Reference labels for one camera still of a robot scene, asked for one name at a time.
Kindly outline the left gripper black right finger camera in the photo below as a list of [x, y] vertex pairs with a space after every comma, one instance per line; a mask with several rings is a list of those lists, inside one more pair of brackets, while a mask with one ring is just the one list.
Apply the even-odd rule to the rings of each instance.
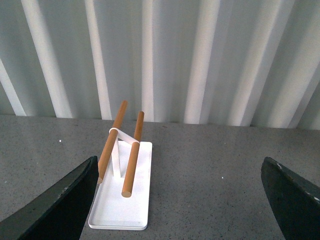
[[280, 230], [287, 240], [320, 238], [320, 188], [270, 157], [261, 181]]

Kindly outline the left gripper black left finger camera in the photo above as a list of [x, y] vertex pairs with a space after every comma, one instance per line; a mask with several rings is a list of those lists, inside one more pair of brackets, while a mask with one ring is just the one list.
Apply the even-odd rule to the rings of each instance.
[[2, 240], [78, 240], [94, 200], [98, 158], [92, 156], [26, 206], [2, 220]]

